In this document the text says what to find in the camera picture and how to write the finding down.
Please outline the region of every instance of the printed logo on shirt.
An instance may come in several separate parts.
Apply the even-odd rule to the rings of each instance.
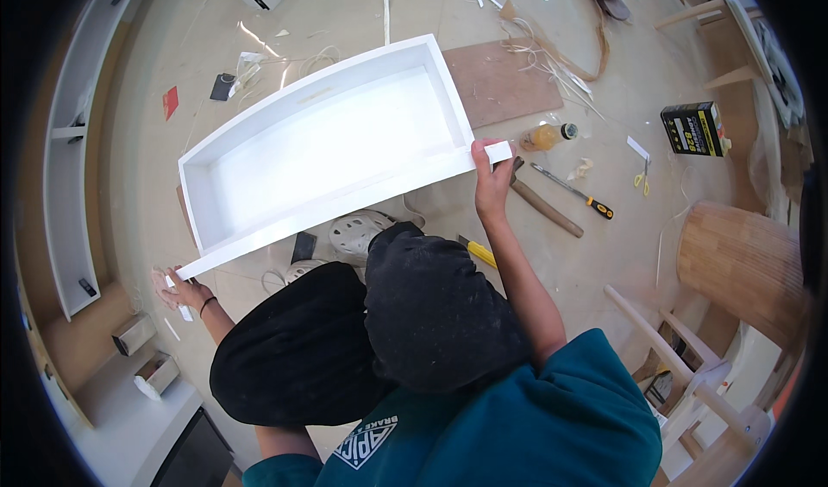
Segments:
[[[355,470],[359,470],[367,459],[379,449],[379,446],[391,435],[397,427],[397,416],[368,422],[351,431],[334,450],[334,455],[342,459]]]

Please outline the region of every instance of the plastic bottle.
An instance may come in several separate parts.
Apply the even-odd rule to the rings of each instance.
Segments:
[[[525,130],[520,137],[520,145],[527,151],[549,151],[559,141],[572,140],[577,136],[578,127],[572,123],[565,123],[561,126],[541,124],[536,128]]]

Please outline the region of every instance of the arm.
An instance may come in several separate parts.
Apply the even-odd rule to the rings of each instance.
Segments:
[[[520,248],[518,238],[506,220],[506,194],[512,177],[512,159],[501,161],[489,170],[485,146],[500,140],[474,141],[472,158],[477,166],[474,205],[492,245],[506,297],[532,342],[533,365],[543,368],[556,350],[566,345],[561,313],[546,288],[538,280]]]
[[[173,284],[176,285],[178,293],[162,291],[166,299],[184,305],[191,306],[194,309],[203,311],[201,319],[204,326],[213,337],[213,341],[218,345],[221,340],[236,326],[235,322],[230,318],[227,312],[219,305],[218,300],[210,300],[207,305],[204,305],[209,298],[213,296],[213,292],[209,287],[199,284],[194,278],[192,283],[184,282],[178,277],[174,270],[168,268],[166,274],[170,276]],[[264,427],[255,426],[256,439],[259,442],[259,447],[262,449],[262,458],[270,458],[271,456],[287,455],[296,453],[299,455],[308,455],[319,460],[319,453],[313,445],[311,436],[303,426],[297,427]]]
[[[176,270],[181,269],[181,266],[176,266]],[[172,283],[176,286],[178,293],[162,291],[167,300],[175,302],[181,306],[191,306],[196,311],[201,311],[201,319],[204,322],[204,327],[207,327],[210,336],[213,337],[215,345],[221,343],[221,340],[236,326],[236,322],[230,319],[227,312],[219,305],[218,299],[213,299],[207,303],[207,299],[213,296],[213,292],[209,287],[199,284],[194,278],[192,283],[186,283],[178,277],[177,273],[171,268],[166,270],[166,274],[172,279]]]

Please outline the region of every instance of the black pants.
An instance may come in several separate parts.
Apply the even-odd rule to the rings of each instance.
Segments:
[[[528,359],[508,302],[459,243],[398,223],[371,242],[365,278],[324,264],[245,316],[210,370],[222,408],[258,426],[335,426],[398,385],[478,389]]]

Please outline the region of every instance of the scissors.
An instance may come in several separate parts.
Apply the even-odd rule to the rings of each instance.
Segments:
[[[648,195],[650,193],[650,184],[647,183],[647,171],[650,169],[650,159],[647,158],[644,160],[644,172],[639,175],[636,175],[635,179],[633,180],[633,185],[635,188],[638,188],[638,185],[641,184],[641,181],[644,180],[644,195]]]

